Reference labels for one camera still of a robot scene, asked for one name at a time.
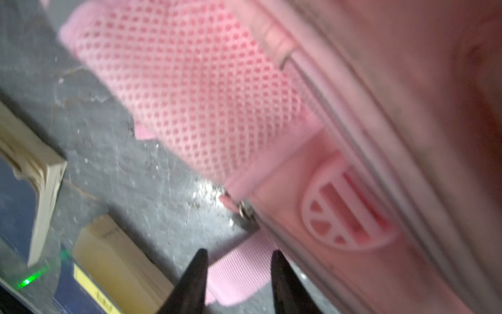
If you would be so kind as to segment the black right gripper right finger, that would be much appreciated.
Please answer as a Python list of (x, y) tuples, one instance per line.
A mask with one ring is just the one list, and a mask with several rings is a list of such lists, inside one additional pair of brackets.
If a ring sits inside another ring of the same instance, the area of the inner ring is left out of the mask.
[(322, 313), (280, 250), (271, 258), (271, 282), (275, 313)]

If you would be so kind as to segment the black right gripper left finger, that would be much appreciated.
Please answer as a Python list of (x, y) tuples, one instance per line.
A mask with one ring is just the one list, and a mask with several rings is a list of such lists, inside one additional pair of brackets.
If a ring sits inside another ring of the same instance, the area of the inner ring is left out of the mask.
[(199, 249), (158, 314), (201, 314), (205, 309), (209, 257)]

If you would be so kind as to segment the pink school backpack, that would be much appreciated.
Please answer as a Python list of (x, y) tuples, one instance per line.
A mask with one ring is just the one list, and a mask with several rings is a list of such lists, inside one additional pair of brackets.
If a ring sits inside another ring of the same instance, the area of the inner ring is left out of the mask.
[(44, 1), (63, 46), (342, 313), (501, 312), (500, 1)]

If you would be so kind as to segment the small navy blue book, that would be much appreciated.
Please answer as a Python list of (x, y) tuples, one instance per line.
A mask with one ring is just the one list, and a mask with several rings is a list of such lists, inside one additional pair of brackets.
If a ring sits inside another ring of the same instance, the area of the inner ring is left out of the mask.
[(41, 258), (66, 160), (1, 106), (1, 239), (33, 266)]

